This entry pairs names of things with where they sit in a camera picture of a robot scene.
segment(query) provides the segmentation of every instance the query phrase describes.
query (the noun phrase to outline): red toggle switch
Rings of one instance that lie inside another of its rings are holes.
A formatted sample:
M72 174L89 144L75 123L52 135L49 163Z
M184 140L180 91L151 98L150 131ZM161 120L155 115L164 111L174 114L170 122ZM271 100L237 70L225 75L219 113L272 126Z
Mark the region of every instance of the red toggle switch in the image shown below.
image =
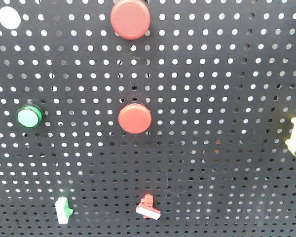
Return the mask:
M150 26L150 12L141 0L119 0L111 11L111 24L127 40L143 36Z
M161 212L153 207L153 196L150 194L145 195L141 202L136 207L136 212L142 214L144 218L152 218L158 220Z

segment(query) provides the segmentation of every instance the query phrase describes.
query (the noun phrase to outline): black metal surface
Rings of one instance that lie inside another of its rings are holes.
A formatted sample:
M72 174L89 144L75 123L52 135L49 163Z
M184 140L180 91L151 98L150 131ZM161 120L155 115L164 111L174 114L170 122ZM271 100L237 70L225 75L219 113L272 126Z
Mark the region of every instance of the black metal surface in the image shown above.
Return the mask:
M112 0L20 2L17 34L0 24L0 237L296 237L295 0L149 1L136 41ZM147 133L118 125L134 98ZM47 115L24 129L31 101ZM135 213L147 193L158 221Z

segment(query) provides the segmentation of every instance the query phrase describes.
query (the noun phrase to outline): green pilot lamp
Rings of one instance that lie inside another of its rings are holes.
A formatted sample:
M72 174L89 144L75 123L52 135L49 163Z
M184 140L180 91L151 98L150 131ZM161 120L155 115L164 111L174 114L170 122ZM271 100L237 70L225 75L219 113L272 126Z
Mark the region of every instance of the green pilot lamp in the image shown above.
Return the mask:
M37 105L26 104L17 111L16 118L23 127L33 128L43 120L43 110Z

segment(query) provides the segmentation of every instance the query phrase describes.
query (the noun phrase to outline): red button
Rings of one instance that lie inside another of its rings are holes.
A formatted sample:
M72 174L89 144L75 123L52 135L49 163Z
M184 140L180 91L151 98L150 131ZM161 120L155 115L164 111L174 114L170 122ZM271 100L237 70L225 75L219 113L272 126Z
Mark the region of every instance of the red button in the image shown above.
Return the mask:
M149 9L140 0L119 0L111 11L111 24L122 38L138 39L149 28Z
M126 132L145 132L151 124L150 110L141 104L127 105L119 112L118 122Z

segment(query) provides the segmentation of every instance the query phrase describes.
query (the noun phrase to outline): hole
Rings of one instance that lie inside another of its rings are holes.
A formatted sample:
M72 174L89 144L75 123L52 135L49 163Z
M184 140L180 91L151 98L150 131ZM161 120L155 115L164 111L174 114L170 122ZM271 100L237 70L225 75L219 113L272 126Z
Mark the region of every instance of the hole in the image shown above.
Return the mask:
M0 9L0 23L9 30L14 30L21 24L19 13L10 6Z

